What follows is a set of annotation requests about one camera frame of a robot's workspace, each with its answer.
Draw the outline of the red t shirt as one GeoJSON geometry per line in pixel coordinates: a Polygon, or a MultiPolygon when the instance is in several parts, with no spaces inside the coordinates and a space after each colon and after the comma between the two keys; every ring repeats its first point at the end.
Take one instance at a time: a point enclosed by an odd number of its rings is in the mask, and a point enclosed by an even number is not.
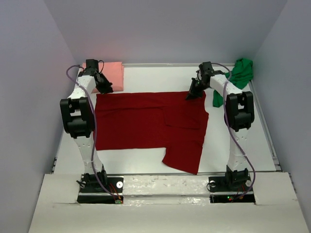
{"type": "Polygon", "coordinates": [[[187,92],[97,94],[97,150],[164,148],[168,167],[197,174],[209,114],[206,95],[187,92]]]}

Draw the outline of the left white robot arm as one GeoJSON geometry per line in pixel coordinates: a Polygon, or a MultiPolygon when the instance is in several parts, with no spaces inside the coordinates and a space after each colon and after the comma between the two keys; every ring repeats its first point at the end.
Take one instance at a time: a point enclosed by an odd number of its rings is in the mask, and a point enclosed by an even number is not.
{"type": "Polygon", "coordinates": [[[103,163],[96,152],[97,121],[90,93],[96,85],[111,89],[111,83],[97,71],[83,70],[76,79],[74,91],[66,99],[60,100],[60,110],[64,130],[75,141],[84,164],[83,180],[78,182],[81,188],[92,188],[106,192],[108,177],[103,163]]]}

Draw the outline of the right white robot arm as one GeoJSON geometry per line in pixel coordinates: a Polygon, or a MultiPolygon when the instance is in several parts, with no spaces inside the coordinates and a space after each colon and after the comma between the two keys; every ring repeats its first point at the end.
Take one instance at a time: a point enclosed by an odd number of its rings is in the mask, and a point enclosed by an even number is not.
{"type": "Polygon", "coordinates": [[[250,91],[242,91],[230,82],[221,71],[201,74],[192,78],[186,99],[203,96],[207,88],[216,90],[223,97],[224,121],[230,135],[229,159],[223,176],[210,177],[207,189],[211,193],[235,192],[247,193],[252,190],[255,176],[250,177],[249,169],[254,166],[246,155],[248,131],[254,122],[254,97],[250,91]]]}

